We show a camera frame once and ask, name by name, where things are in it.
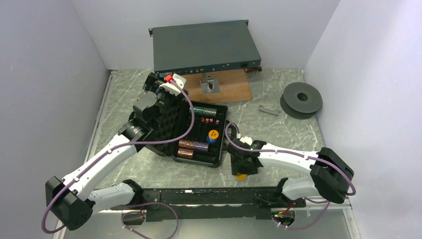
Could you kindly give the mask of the orange brown poker chip stack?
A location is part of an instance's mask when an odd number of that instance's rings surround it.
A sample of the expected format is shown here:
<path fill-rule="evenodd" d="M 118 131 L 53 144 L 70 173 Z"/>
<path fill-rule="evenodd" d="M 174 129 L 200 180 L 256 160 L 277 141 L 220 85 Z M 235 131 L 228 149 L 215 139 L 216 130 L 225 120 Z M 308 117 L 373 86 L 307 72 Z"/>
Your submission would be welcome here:
<path fill-rule="evenodd" d="M 191 140 L 181 139 L 178 142 L 179 148 L 194 150 L 195 142 Z"/>

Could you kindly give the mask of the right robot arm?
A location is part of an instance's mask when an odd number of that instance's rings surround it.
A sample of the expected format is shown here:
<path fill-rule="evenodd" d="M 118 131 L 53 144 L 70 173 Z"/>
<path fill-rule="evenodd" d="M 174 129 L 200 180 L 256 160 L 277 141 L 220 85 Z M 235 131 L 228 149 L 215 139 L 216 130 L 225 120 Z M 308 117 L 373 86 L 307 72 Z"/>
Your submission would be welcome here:
<path fill-rule="evenodd" d="M 323 197 L 342 204 L 356 193 L 354 171 L 332 149 L 298 151 L 261 140 L 235 139 L 225 149 L 231 157 L 234 175 L 254 175 L 260 167 L 284 168 L 301 174 L 300 178 L 281 179 L 274 192 L 277 205 L 285 207 L 305 197 Z"/>

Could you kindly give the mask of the purple poker chip stack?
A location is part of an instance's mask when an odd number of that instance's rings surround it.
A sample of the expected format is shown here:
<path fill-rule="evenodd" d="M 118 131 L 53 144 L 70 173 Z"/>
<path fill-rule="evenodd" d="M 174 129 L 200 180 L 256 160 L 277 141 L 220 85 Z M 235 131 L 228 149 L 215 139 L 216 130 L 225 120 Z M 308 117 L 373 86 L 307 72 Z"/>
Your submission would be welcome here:
<path fill-rule="evenodd" d="M 203 142 L 194 142 L 193 147 L 194 151 L 207 152 L 209 149 L 209 144 Z"/>

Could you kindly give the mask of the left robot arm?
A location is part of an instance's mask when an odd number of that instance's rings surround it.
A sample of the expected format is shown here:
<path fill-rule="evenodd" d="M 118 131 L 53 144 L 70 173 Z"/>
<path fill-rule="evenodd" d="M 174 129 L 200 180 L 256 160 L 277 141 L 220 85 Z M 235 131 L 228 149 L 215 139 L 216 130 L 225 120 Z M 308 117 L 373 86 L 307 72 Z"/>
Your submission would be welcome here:
<path fill-rule="evenodd" d="M 186 79 L 178 74 L 164 78 L 150 73 L 134 104 L 131 117 L 111 141 L 94 157 L 63 178 L 51 177 L 45 184 L 46 210 L 41 228 L 50 234 L 46 219 L 53 213 L 63 228 L 76 230 L 102 210 L 127 205 L 139 208 L 144 202 L 143 189 L 132 180 L 97 189 L 97 185 L 125 160 L 148 145 L 165 145 L 185 137 L 182 133 L 165 135 L 166 127 L 175 127 L 167 117 L 179 106 L 190 104 Z"/>

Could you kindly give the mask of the yellow big blind button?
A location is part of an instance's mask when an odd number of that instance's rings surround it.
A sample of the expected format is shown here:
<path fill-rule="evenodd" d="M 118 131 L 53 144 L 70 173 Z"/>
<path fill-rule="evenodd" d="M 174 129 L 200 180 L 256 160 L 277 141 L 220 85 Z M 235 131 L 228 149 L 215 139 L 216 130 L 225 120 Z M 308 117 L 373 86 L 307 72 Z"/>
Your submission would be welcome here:
<path fill-rule="evenodd" d="M 237 180 L 243 181 L 247 178 L 247 175 L 246 174 L 237 174 L 235 177 L 236 177 Z"/>

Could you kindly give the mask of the black poker set case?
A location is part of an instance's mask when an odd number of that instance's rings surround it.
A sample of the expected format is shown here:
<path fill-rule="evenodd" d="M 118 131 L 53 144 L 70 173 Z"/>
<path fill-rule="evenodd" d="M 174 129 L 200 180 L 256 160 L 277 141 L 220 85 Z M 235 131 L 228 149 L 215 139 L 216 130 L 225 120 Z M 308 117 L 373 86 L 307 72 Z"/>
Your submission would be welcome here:
<path fill-rule="evenodd" d="M 130 141 L 152 141 L 153 145 L 147 145 L 146 148 L 162 157 L 171 157 L 175 161 L 188 162 L 216 168 L 220 165 L 220 155 L 222 151 L 222 133 L 226 124 L 228 112 L 227 106 L 207 104 L 201 102 L 192 102 L 193 107 L 214 108 L 217 109 L 217 115 L 210 117 L 206 115 L 192 115 L 190 105 L 185 98 L 183 105 L 179 107 L 178 115 L 171 117 L 173 120 L 169 126 L 163 126 L 157 129 L 147 129 L 129 116 L 127 129 L 124 135 Z M 201 122 L 201 118 L 214 119 L 214 123 Z M 209 143 L 207 152 L 194 151 L 193 159 L 180 158 L 177 155 L 181 139 L 194 142 L 207 142 L 207 136 L 210 130 L 218 130 L 219 137 L 216 143 Z"/>

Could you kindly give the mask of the blue small blind button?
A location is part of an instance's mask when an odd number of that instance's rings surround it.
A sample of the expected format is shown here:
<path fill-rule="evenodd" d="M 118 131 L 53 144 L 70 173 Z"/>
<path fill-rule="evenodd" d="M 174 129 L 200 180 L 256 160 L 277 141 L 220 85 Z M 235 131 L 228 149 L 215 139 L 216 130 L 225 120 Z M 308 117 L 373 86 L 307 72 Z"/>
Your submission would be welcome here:
<path fill-rule="evenodd" d="M 218 140 L 218 136 L 207 136 L 207 142 L 208 143 L 216 143 Z"/>

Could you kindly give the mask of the orange big blind button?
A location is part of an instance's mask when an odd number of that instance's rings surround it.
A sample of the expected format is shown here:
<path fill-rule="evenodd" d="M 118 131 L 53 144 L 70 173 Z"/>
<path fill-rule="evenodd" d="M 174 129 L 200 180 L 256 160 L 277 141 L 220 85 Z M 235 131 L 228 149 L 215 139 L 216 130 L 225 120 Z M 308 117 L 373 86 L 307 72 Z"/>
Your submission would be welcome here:
<path fill-rule="evenodd" d="M 210 130 L 210 131 L 209 131 L 209 133 L 208 133 L 208 138 L 209 138 L 210 140 L 217 140 L 217 139 L 218 139 L 218 137 L 219 137 L 219 132 L 218 132 L 218 130 L 213 129 L 213 130 Z"/>

